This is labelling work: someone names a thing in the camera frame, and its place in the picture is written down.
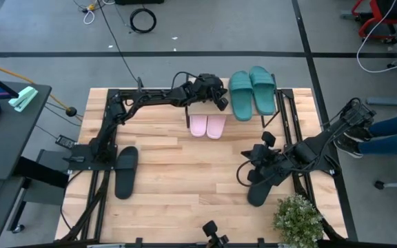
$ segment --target gray floor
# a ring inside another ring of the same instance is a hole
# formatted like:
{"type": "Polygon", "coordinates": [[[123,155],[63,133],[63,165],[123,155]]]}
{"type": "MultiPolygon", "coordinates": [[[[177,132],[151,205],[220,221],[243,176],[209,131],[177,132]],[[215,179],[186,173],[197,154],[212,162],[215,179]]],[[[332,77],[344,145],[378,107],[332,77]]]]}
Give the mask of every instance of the gray floor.
{"type": "MultiPolygon", "coordinates": [[[[78,0],[82,4],[91,1],[78,0]]],[[[338,17],[354,0],[298,0],[312,52],[356,52],[361,45],[358,26],[338,17]]],[[[158,18],[151,34],[129,33],[114,6],[105,14],[122,51],[269,51],[303,52],[292,2],[288,0],[167,0],[148,5],[158,18]]],[[[136,6],[119,6],[125,18],[136,6]]],[[[6,0],[0,10],[0,52],[115,52],[116,47],[100,11],[92,25],[70,0],[6,0]]],[[[142,25],[147,19],[137,20],[142,25]]],[[[397,52],[394,46],[369,43],[363,52],[397,52]]],[[[261,65],[275,73],[280,87],[312,87],[305,58],[263,56],[171,56],[127,58],[145,86],[167,86],[174,73],[212,72],[229,77],[237,70],[261,65]]],[[[390,59],[363,59],[363,65],[383,69],[390,59]]],[[[0,66],[51,85],[52,93],[83,113],[90,87],[133,86],[120,58],[0,58],[0,66]]],[[[351,98],[397,95],[397,70],[384,74],[362,71],[355,59],[315,59],[316,71],[330,116],[351,98]]],[[[1,80],[20,81],[0,72],[1,80]]],[[[397,108],[375,107],[376,119],[397,116],[397,108]]],[[[44,110],[38,125],[54,135],[77,138],[79,129],[44,110]]],[[[53,138],[35,129],[24,155],[60,150],[53,138]]],[[[397,244],[397,189],[378,191],[376,179],[397,181],[397,156],[368,156],[360,160],[339,154],[358,238],[397,244]]],[[[4,232],[0,247],[50,242],[59,208],[27,204],[21,234],[4,232]]]]}

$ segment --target white cable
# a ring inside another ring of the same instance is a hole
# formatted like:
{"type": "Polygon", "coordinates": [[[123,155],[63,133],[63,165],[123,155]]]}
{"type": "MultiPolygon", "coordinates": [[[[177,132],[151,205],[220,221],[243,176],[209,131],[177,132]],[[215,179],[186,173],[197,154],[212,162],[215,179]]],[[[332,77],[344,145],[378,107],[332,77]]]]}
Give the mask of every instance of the white cable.
{"type": "Polygon", "coordinates": [[[360,51],[362,50],[363,46],[364,46],[365,43],[367,42],[367,40],[368,40],[368,38],[370,37],[370,35],[372,34],[372,32],[379,26],[379,24],[381,24],[381,23],[388,17],[388,15],[390,14],[391,10],[393,10],[393,7],[394,7],[396,1],[397,1],[397,0],[394,0],[394,1],[393,1],[393,4],[391,5],[391,8],[389,9],[389,11],[387,11],[387,14],[385,14],[384,18],[382,18],[382,19],[378,22],[378,24],[376,24],[376,26],[374,26],[373,29],[369,32],[369,34],[365,37],[365,40],[363,41],[363,44],[361,45],[361,47],[358,49],[358,52],[356,53],[356,60],[358,61],[359,66],[360,66],[364,71],[366,71],[366,72],[369,72],[369,73],[381,73],[381,72],[388,72],[388,71],[390,71],[390,70],[392,70],[392,69],[396,69],[396,68],[397,68],[397,66],[395,66],[395,67],[387,68],[387,69],[384,69],[384,70],[371,71],[371,70],[368,70],[368,69],[364,68],[364,66],[361,65],[361,62],[359,61],[359,53],[360,53],[360,51]]]}
{"type": "Polygon", "coordinates": [[[113,2],[111,2],[111,3],[108,3],[108,2],[105,1],[105,0],[102,0],[102,2],[103,2],[104,4],[106,4],[106,5],[112,5],[112,4],[115,4],[115,3],[116,3],[115,1],[113,1],[113,2]]]}
{"type": "Polygon", "coordinates": [[[93,11],[88,10],[87,14],[85,14],[85,17],[83,18],[83,22],[84,22],[84,24],[89,25],[89,24],[91,24],[91,23],[94,21],[94,18],[95,18],[95,15],[94,15],[93,11]],[[91,19],[91,21],[87,22],[87,17],[88,17],[90,14],[93,15],[93,19],[91,19]]]}

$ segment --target red chair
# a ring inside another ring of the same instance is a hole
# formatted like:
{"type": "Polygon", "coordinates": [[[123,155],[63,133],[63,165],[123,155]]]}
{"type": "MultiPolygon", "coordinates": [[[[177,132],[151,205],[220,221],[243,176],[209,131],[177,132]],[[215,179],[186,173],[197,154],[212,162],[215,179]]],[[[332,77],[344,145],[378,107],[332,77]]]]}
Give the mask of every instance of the red chair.
{"type": "MultiPolygon", "coordinates": [[[[362,27],[359,29],[358,33],[360,37],[365,38],[370,30],[384,18],[391,8],[391,5],[393,5],[394,0],[370,0],[371,13],[359,13],[356,9],[363,1],[364,0],[358,0],[356,2],[355,6],[352,8],[352,15],[355,16],[355,20],[361,22],[362,27]]],[[[378,26],[369,36],[369,39],[382,39],[386,41],[386,43],[397,43],[397,29],[394,26],[394,24],[397,24],[397,0],[393,9],[380,26],[383,24],[385,28],[381,29],[385,30],[381,32],[378,26]]]]}

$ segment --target wooden table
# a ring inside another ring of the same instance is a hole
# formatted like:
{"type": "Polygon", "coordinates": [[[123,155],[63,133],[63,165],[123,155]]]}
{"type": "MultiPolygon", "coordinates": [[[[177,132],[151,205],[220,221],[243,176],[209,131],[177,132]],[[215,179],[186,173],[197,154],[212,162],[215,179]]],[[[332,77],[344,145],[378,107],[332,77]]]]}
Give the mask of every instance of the wooden table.
{"type": "MultiPolygon", "coordinates": [[[[107,91],[90,90],[80,143],[88,143],[98,133],[107,91]]],[[[298,88],[294,95],[304,138],[317,135],[320,122],[312,91],[298,88]]],[[[116,139],[119,151],[129,145],[140,151],[134,193],[127,200],[119,200],[114,195],[114,175],[110,177],[101,242],[135,242],[138,237],[143,242],[205,242],[201,227],[210,220],[218,225],[218,234],[227,235],[230,242],[253,243],[262,237],[265,242],[280,242],[279,233],[272,228],[273,214],[277,200],[294,193],[292,179],[273,187],[263,206],[253,207],[246,200],[247,188],[235,177],[237,167],[246,161],[240,152],[262,143],[260,123],[259,116],[248,122],[228,116],[221,139],[194,138],[185,126],[183,108],[141,108],[126,125],[119,126],[116,139]]],[[[265,130],[276,136],[276,147],[284,146],[280,115],[265,130]]],[[[295,141],[293,126],[291,131],[295,141]]],[[[251,168],[245,166],[241,178],[245,180],[251,168]]],[[[63,214],[71,225],[85,209],[91,174],[83,172],[67,188],[63,214]]],[[[318,208],[334,229],[346,236],[333,178],[322,172],[312,172],[311,177],[318,208]]],[[[67,232],[61,219],[56,238],[67,232]]]]}

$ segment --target pink slipper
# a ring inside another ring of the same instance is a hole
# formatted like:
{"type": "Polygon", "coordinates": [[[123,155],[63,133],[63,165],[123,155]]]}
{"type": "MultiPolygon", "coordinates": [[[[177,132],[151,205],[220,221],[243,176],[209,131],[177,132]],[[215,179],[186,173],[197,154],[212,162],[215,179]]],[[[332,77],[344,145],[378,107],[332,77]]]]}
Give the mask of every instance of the pink slipper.
{"type": "Polygon", "coordinates": [[[202,137],[206,133],[207,116],[191,115],[190,130],[194,137],[202,137]]]}
{"type": "Polygon", "coordinates": [[[213,139],[219,139],[225,128],[226,115],[211,115],[207,117],[206,134],[213,139]]]}

